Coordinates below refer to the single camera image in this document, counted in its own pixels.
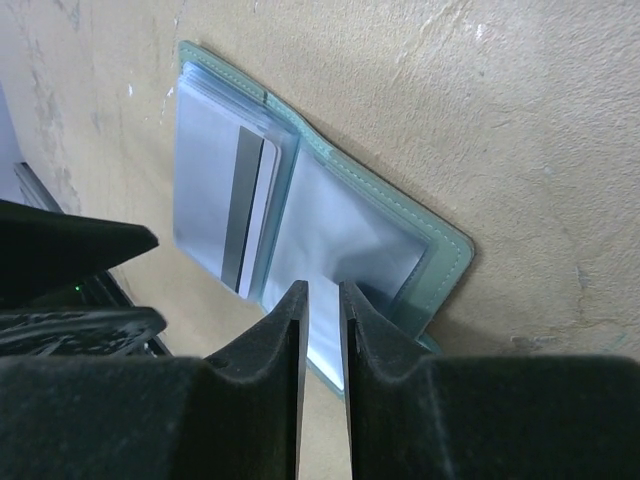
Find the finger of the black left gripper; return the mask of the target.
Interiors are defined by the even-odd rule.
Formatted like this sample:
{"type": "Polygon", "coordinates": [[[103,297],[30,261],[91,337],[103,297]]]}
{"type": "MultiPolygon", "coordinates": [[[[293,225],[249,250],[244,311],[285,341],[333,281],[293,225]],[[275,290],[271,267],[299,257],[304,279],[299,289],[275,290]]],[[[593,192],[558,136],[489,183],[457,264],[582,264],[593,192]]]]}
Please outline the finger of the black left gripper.
{"type": "Polygon", "coordinates": [[[149,307],[19,309],[1,313],[3,356],[125,356],[162,332],[149,307]]]}
{"type": "Polygon", "coordinates": [[[23,305],[159,245],[145,226],[1,202],[1,303],[23,305]]]}

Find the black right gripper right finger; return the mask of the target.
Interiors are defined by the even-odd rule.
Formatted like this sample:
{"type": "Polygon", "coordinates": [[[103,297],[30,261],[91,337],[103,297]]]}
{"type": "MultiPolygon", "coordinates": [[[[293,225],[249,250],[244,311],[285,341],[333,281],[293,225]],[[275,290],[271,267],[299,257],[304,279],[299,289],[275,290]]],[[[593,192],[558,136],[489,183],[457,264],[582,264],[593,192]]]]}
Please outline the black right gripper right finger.
{"type": "Polygon", "coordinates": [[[356,479],[635,479],[639,365],[604,355],[437,356],[339,288],[356,479]]]}

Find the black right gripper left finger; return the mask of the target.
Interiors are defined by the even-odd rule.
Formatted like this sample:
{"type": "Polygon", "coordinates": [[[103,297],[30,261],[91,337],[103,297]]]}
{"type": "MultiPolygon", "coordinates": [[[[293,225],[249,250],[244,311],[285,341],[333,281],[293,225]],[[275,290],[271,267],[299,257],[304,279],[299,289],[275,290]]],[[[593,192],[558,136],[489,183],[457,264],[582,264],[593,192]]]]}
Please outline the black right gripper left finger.
{"type": "Polygon", "coordinates": [[[294,479],[308,285],[212,355],[9,357],[5,479],[294,479]]]}

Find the teal leather card holder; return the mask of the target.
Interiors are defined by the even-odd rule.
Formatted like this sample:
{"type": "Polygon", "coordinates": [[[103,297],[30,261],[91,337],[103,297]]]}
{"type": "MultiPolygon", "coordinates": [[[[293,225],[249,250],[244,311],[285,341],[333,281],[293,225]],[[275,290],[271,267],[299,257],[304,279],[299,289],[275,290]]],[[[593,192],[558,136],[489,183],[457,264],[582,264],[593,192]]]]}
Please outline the teal leather card holder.
{"type": "Polygon", "coordinates": [[[272,310],[309,285],[309,367],[344,391],[338,286],[354,282],[414,339],[469,267],[472,240],[325,140],[273,92],[204,48],[178,47],[176,246],[221,279],[239,129],[280,149],[251,295],[272,310]]]}

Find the white magnetic stripe card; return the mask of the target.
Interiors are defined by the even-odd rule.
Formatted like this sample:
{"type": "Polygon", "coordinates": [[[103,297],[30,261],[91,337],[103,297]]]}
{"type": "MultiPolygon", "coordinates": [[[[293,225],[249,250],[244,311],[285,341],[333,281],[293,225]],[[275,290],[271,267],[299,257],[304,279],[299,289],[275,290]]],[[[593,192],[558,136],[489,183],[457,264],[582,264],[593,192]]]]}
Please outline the white magnetic stripe card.
{"type": "Polygon", "coordinates": [[[273,142],[239,129],[221,279],[242,298],[251,295],[279,160],[280,149],[273,142]]]}

